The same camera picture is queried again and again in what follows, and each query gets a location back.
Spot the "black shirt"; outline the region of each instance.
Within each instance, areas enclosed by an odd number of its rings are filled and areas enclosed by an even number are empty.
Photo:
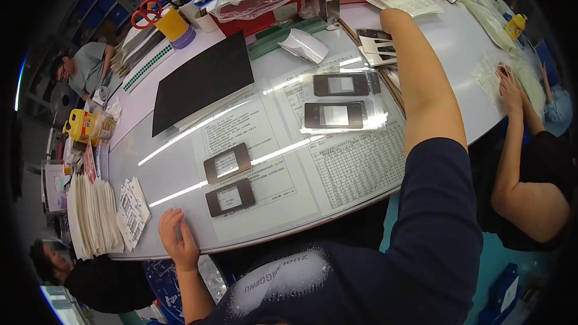
[[[468,155],[433,138],[411,151],[386,253],[334,242],[278,249],[195,324],[462,324],[483,245]]]
[[[107,255],[78,260],[64,287],[84,305],[109,314],[142,309],[156,299],[140,262],[112,261]]]

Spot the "table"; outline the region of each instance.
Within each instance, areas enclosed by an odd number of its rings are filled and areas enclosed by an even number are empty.
[[[338,71],[365,67],[344,30],[316,35],[329,46],[322,66]],[[212,253],[304,230],[399,189],[405,119],[384,83],[378,99],[389,109],[386,131],[310,137],[299,132],[308,97],[298,78],[315,65],[278,50],[252,61],[251,67],[255,90],[224,108],[227,113],[199,128],[181,134],[170,128],[154,138],[150,113],[111,150],[109,174],[116,197],[124,179],[137,176],[152,213],[137,247],[120,257],[166,257],[157,223],[169,206],[183,208],[199,248]],[[238,142],[247,144],[253,168],[206,184],[203,161]],[[358,177],[351,176],[350,166]],[[205,193],[244,177],[250,178],[256,204],[212,218]]]
[[[465,9],[436,1],[445,12],[439,20],[420,27],[452,84],[470,144],[502,119],[471,76],[484,51],[494,46]],[[379,10],[366,3],[342,5],[341,17],[353,29],[379,28]],[[329,46],[328,57],[322,64],[338,60],[332,64],[338,69],[339,63],[346,64],[344,69],[350,67],[347,63],[351,61],[353,68],[360,64],[355,62],[360,59],[356,46],[344,30],[323,31],[315,36]],[[222,38],[220,31],[198,33],[189,47],[161,63],[129,95],[117,94],[124,109],[111,141],[110,183],[119,198],[124,179],[137,176],[152,213],[137,247],[131,253],[118,255],[120,258],[166,258],[157,223],[169,206],[183,208],[201,252],[213,253],[304,230],[399,189],[404,168],[405,119],[383,83],[382,99],[390,111],[386,132],[346,134],[304,142],[308,139],[298,132],[297,114],[302,110],[299,107],[303,98],[291,80],[292,74],[304,72],[313,65],[281,50],[251,62],[256,91],[238,101],[237,104],[242,103],[240,107],[184,135],[171,128],[150,138],[158,81]],[[224,131],[223,126],[234,131]],[[226,143],[235,141],[240,129],[252,160],[271,153],[274,157],[254,165],[251,173],[237,175],[250,177],[258,197],[256,205],[232,216],[213,219],[208,214],[204,194],[217,187],[204,181],[202,161],[231,147]],[[291,151],[279,154],[288,148]],[[264,180],[266,177],[277,180]],[[232,181],[223,180],[219,187]]]

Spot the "navy shirt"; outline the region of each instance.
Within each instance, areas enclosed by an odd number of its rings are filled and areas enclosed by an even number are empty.
[[[278,249],[193,323],[462,324],[482,245],[468,154],[433,138],[408,156],[385,253],[323,241]]]

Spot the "yellow bottle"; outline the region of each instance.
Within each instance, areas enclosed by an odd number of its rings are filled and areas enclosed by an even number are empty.
[[[88,143],[90,138],[91,119],[92,113],[90,112],[84,110],[72,110],[70,111],[70,117],[64,123],[62,133],[68,132],[68,135],[71,136],[73,140]]]
[[[512,40],[518,39],[522,31],[526,29],[526,20],[528,20],[528,17],[524,14],[516,14],[506,24],[504,28]]]

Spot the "pen holder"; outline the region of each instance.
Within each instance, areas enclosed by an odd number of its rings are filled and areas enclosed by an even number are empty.
[[[189,28],[187,22],[174,8],[170,8],[161,19],[154,24],[171,42],[179,39]]]
[[[199,7],[197,7],[193,2],[188,2],[179,8],[179,12],[187,18],[188,22],[191,23],[191,26],[195,29],[200,29],[197,20],[195,20],[195,14],[197,14],[199,10]]]
[[[203,31],[203,33],[212,33],[219,29],[219,27],[215,24],[213,17],[211,17],[209,14],[201,16],[199,11],[195,14],[195,21],[200,26],[200,29]]]

